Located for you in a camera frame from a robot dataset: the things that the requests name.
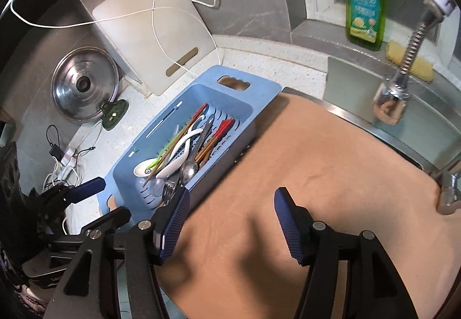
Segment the metal spoon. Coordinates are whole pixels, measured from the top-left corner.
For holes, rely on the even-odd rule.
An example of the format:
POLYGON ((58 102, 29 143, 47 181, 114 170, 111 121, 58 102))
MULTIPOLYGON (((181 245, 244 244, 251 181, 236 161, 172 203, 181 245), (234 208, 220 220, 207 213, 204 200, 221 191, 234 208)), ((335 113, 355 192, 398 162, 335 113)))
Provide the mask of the metal spoon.
POLYGON ((189 154, 188 159, 183 163, 180 169, 180 184, 182 186, 185 186, 186 184, 191 181, 191 179, 194 177, 194 175, 198 172, 199 170, 199 164, 196 162, 196 157, 202 148, 202 145, 205 143, 206 138, 208 137, 212 127, 213 127, 213 122, 214 122, 215 116, 212 114, 208 119, 206 120, 204 129, 202 131, 202 134, 200 135, 199 139, 197 140, 196 144, 194 145, 191 153, 189 154))

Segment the white ceramic spoon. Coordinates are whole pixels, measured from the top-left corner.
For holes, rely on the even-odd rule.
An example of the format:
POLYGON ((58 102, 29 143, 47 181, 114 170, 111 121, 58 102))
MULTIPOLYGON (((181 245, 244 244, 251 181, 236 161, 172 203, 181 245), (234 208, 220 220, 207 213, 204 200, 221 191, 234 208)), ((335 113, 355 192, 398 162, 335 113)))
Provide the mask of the white ceramic spoon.
POLYGON ((184 153, 185 150, 190 150, 191 147, 191 139, 194 136, 200 135, 203 131, 203 128, 197 128, 187 132, 180 140, 179 146, 176 146, 176 154, 173 157, 173 173, 175 173, 179 168, 180 165, 183 163, 184 158, 181 155, 184 153))
MULTIPOLYGON (((199 128, 200 122, 205 120, 205 115, 202 114, 201 116, 203 117, 203 119, 198 120, 197 123, 192 128, 189 129, 189 131, 199 128)), ((134 175, 136 177, 140 177, 140 178, 147 177, 147 176, 145 176, 145 169, 148 168, 148 166, 150 164, 152 164, 156 160, 156 158, 148 159, 146 161, 143 161, 143 162, 139 163, 133 170, 134 175)))

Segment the red wooden chopstick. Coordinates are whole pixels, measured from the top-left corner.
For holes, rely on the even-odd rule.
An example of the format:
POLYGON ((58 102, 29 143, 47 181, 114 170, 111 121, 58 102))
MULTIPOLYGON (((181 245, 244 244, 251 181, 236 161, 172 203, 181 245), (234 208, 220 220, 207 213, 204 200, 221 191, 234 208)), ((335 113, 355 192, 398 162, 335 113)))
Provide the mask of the red wooden chopstick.
POLYGON ((216 144, 220 141, 220 139, 228 132, 228 130, 234 125, 235 119, 228 118, 223 120, 218 127, 218 130, 212 135, 211 139, 205 144, 205 146, 200 149, 198 155, 194 159, 196 163, 200 163, 205 155, 210 152, 216 144))

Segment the blue plastic drain basket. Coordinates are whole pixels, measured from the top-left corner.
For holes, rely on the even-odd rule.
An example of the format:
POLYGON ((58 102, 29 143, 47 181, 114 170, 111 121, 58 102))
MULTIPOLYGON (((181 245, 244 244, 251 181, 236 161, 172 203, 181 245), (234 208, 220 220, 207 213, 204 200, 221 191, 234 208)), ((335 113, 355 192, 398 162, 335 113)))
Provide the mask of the blue plastic drain basket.
POLYGON ((204 71, 148 123, 110 169, 106 187, 97 195, 102 213, 109 213, 108 200, 113 197, 118 206, 130 210, 132 223, 150 218, 160 201, 153 187, 158 180, 137 177, 137 165, 155 160, 178 129, 186 132, 173 151, 175 158, 193 148, 209 118, 214 129, 231 119, 232 127, 186 186, 190 207, 195 208, 252 143, 257 116, 280 92, 278 83, 236 69, 214 65, 204 71))

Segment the metal fork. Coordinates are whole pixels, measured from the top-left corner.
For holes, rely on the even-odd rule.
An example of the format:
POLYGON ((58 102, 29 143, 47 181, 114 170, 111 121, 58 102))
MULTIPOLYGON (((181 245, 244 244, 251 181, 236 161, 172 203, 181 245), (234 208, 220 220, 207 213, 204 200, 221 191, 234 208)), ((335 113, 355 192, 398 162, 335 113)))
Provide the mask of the metal fork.
POLYGON ((174 197, 175 193, 177 192, 177 189, 180 186, 185 186, 189 179, 185 178, 184 176, 184 167, 186 165, 186 162, 189 159, 190 155, 190 150, 185 150, 184 153, 181 155, 181 157, 184 158, 183 163, 180 165, 180 168, 175 172, 171 178, 167 180, 163 187, 163 205, 166 206, 169 204, 169 202, 172 200, 174 197))

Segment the green plastic spoon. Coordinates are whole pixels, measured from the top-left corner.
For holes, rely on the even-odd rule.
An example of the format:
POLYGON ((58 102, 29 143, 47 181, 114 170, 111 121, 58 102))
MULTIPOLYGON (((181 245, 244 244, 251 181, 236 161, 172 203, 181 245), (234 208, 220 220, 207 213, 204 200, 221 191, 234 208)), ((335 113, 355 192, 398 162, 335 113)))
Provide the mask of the green plastic spoon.
POLYGON ((189 131, 190 128, 192 128, 198 120, 203 119, 202 116, 198 116, 195 120, 188 122, 185 127, 183 127, 180 132, 174 136, 174 138, 167 144, 167 146, 162 150, 161 155, 156 158, 156 160, 148 166, 148 168, 145 169, 145 176, 150 176, 153 175, 156 171, 158 171, 164 164, 164 161, 167 161, 169 159, 169 155, 171 155, 171 152, 173 148, 177 145, 179 140, 182 138, 182 136, 189 131))

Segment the small black adapter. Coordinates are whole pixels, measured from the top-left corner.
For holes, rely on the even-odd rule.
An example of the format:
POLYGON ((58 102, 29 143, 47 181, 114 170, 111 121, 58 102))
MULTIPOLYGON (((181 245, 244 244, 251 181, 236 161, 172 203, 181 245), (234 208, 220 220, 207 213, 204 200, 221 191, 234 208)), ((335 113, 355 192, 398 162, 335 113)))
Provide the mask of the small black adapter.
POLYGON ((52 144, 49 154, 54 157, 57 161, 61 161, 64 158, 65 153, 63 150, 57 145, 52 144))

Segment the green lid holder clip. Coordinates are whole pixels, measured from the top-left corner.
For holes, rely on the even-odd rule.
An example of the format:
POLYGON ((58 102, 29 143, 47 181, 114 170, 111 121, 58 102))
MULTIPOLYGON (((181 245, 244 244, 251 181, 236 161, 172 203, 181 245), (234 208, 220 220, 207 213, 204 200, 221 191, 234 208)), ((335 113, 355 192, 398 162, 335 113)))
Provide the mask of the green lid holder clip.
POLYGON ((120 122, 126 114, 129 103, 124 99, 119 99, 114 102, 104 101, 100 105, 102 111, 102 127, 106 131, 111 131, 120 122))

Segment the steel pot lid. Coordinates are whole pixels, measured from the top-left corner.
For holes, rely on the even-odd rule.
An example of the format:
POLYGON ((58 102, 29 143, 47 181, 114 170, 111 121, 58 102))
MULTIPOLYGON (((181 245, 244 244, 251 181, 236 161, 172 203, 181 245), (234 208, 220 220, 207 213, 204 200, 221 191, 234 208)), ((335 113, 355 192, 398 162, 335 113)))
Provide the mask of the steel pot lid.
POLYGON ((57 111, 75 123, 102 116, 103 103, 113 102, 119 72, 110 55, 98 47, 78 47, 66 54, 53 71, 51 97, 57 111))

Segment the chrome sink faucet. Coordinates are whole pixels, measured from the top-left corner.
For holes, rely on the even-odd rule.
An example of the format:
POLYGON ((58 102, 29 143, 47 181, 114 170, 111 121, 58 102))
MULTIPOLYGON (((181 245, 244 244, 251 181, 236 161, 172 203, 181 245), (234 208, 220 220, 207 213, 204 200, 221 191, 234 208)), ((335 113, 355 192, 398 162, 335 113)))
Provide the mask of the chrome sink faucet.
MULTIPOLYGON (((420 21, 409 39, 394 75, 383 78, 374 98, 373 113, 382 122, 396 125, 405 112, 410 99, 408 81, 410 69, 430 29, 451 15, 456 7, 455 0, 424 0, 424 9, 420 21)), ((442 170, 432 175, 440 186, 437 211, 442 215, 451 215, 460 209, 460 156, 453 158, 442 170)))

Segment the white cutting board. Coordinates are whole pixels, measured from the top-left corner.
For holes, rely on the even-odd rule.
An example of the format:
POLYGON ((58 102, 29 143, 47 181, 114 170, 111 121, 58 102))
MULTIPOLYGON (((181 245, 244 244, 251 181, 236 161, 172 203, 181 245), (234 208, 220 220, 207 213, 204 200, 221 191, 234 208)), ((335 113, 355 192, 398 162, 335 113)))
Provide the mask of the white cutting board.
POLYGON ((191 0, 105 0, 91 15, 118 66, 148 95, 164 93, 215 50, 191 0))

